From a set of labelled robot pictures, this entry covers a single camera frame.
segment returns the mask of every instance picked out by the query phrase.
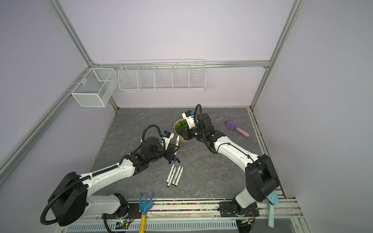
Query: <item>white wall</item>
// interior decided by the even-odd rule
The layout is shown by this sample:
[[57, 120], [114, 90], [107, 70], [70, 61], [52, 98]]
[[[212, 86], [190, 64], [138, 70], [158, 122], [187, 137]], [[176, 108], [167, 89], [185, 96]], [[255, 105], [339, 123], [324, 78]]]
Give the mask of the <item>white wall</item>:
[[94, 62], [269, 60], [293, 0], [61, 0]]
[[0, 188], [2, 232], [52, 232], [55, 224], [39, 221], [48, 198], [66, 174], [88, 172], [112, 117], [111, 106], [83, 108], [70, 100]]
[[254, 109], [313, 233], [372, 231], [372, 12], [307, 1]]
[[85, 65], [44, 0], [0, 7], [0, 163]]
[[205, 91], [123, 92], [116, 89], [119, 107], [249, 106], [263, 77], [263, 67], [208, 68]]

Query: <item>white marker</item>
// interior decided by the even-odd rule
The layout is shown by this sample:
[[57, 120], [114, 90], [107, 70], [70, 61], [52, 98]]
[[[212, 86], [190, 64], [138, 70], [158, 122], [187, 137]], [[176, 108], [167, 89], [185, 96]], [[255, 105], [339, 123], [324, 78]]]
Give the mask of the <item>white marker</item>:
[[176, 183], [175, 183], [175, 187], [176, 187], [176, 186], [178, 185], [178, 183], [179, 183], [179, 180], [180, 180], [181, 174], [183, 173], [183, 169], [184, 169], [184, 167], [182, 167], [181, 170], [180, 170], [180, 173], [179, 173], [178, 179], [176, 180]]
[[174, 167], [173, 170], [172, 170], [172, 174], [171, 174], [170, 180], [169, 180], [169, 182], [167, 184], [168, 187], [170, 187], [171, 180], [172, 180], [173, 174], [175, 174], [175, 171], [176, 171], [176, 167]]
[[177, 171], [176, 174], [175, 174], [175, 178], [174, 178], [173, 181], [172, 181], [172, 184], [173, 184], [173, 185], [175, 184], [176, 179], [178, 178], [178, 175], [179, 175], [180, 169], [181, 169], [181, 165], [179, 166], [178, 171]]
[[171, 167], [171, 170], [170, 170], [170, 173], [168, 173], [168, 177], [167, 177], [167, 180], [166, 180], [166, 183], [167, 183], [167, 184], [168, 184], [168, 182], [170, 181], [170, 177], [171, 177], [172, 170], [173, 170], [174, 167], [175, 167], [175, 164], [173, 163], [173, 164], [172, 164], [172, 167]]
[[180, 135], [178, 135], [178, 137], [176, 138], [176, 144], [175, 144], [176, 146], [178, 146], [178, 145], [179, 145], [179, 140], [180, 140]]

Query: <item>purple trowel blade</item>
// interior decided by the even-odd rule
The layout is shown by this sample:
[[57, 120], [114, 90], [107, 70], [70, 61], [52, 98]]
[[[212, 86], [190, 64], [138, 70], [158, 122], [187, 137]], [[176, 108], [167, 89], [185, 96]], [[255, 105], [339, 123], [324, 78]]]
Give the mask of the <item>purple trowel blade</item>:
[[237, 128], [237, 123], [232, 121], [232, 120], [227, 120], [226, 122], [224, 122], [225, 124], [225, 127], [227, 127], [228, 129], [236, 129]]

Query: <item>flower pot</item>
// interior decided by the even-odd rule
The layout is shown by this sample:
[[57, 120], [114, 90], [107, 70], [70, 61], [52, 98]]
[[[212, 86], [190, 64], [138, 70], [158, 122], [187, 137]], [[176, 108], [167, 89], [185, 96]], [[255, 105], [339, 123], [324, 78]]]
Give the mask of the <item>flower pot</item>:
[[[175, 129], [175, 133], [176, 133], [176, 136], [178, 135], [178, 133], [176, 132], [176, 125], [181, 121], [181, 120], [184, 120], [184, 119], [180, 119], [178, 121], [176, 121], [175, 125], [173, 126], [173, 128]], [[184, 138], [182, 136], [180, 136], [180, 141], [181, 142], [189, 142], [190, 140], [184, 140]]]

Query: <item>wire basket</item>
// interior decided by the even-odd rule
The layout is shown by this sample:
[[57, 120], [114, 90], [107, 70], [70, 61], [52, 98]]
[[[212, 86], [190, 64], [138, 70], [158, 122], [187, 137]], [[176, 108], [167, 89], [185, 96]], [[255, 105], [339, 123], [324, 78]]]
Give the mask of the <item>wire basket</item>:
[[118, 71], [122, 91], [187, 91], [206, 89], [204, 62], [163, 63], [121, 66]]
[[112, 68], [91, 68], [71, 92], [82, 107], [105, 107], [118, 79]]

